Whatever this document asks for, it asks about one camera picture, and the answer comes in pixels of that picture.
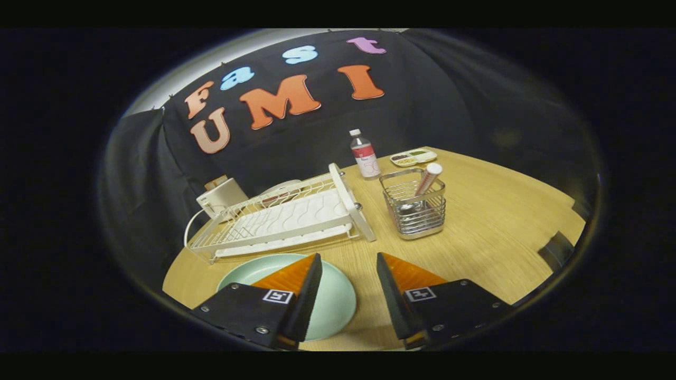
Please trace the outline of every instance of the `wire rack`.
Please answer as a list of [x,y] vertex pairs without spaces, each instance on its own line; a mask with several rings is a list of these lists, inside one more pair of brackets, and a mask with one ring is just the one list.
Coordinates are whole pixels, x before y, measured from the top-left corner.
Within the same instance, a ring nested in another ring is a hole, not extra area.
[[225,208],[184,246],[210,264],[225,256],[275,250],[341,234],[375,240],[336,164],[329,173]]
[[443,229],[446,199],[445,184],[435,179],[424,194],[416,195],[424,170],[412,168],[380,177],[387,209],[399,236],[418,239]]

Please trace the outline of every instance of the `bottle label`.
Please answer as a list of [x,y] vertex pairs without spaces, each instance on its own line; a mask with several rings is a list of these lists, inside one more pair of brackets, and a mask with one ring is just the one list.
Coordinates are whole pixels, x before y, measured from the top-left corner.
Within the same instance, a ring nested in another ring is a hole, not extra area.
[[353,149],[352,151],[354,152],[354,159],[357,161],[357,165],[359,165],[359,171],[362,173],[362,176],[370,178],[381,173],[373,146],[367,145]]
[[355,158],[368,157],[368,156],[373,156],[373,155],[376,154],[373,151],[373,145],[367,145],[365,147],[353,149],[352,153],[354,154]]

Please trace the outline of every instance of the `blue letter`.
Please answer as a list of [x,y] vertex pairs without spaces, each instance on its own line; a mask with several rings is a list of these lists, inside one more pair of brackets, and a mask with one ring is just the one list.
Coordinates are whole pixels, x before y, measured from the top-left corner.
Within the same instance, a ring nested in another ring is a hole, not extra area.
[[238,68],[237,70],[223,77],[223,84],[220,85],[220,89],[223,91],[232,89],[235,85],[237,85],[237,83],[244,83],[253,77],[254,73],[251,72],[251,68],[249,66]]
[[282,54],[282,58],[288,58],[287,63],[289,65],[295,65],[301,62],[313,60],[317,57],[317,55],[318,54],[314,50],[314,46],[307,45],[294,47],[291,50],[286,50],[284,54]]

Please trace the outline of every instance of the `black cloth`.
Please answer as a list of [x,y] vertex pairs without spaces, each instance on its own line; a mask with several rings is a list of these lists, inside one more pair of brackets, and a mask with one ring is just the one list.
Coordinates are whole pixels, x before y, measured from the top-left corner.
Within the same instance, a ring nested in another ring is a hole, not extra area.
[[[376,40],[375,47],[387,52],[369,54],[347,43],[356,37]],[[285,51],[306,45],[316,48],[316,58],[285,62]],[[384,96],[353,99],[350,81],[337,71],[350,65],[369,66]],[[242,67],[254,76],[221,90],[223,77]],[[287,104],[283,119],[273,116],[270,125],[253,130],[240,96],[254,89],[276,94],[283,79],[299,74],[307,76],[306,87],[321,107],[292,115]],[[204,109],[188,119],[185,99],[209,80],[214,85]],[[221,107],[231,139],[220,151],[205,153],[190,130],[205,120],[215,140],[208,116]],[[200,210],[195,198],[205,183],[226,174],[252,197],[283,181],[326,173],[331,162],[352,165],[353,128],[372,141],[379,157],[428,145],[517,170],[576,199],[591,187],[583,121],[523,70],[435,31],[326,32],[223,64],[171,96],[161,110],[122,119],[99,178],[108,239],[130,270],[159,292],[183,247],[184,228]]]

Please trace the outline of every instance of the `light green plate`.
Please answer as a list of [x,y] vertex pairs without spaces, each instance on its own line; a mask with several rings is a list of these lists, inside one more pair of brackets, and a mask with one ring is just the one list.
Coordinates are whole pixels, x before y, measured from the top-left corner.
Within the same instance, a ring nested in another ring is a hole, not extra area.
[[[304,257],[301,254],[277,254],[245,262],[223,277],[216,291],[229,283],[251,285]],[[356,308],[357,296],[352,283],[338,268],[322,260],[322,280],[305,341],[326,339],[337,334],[350,322]]]

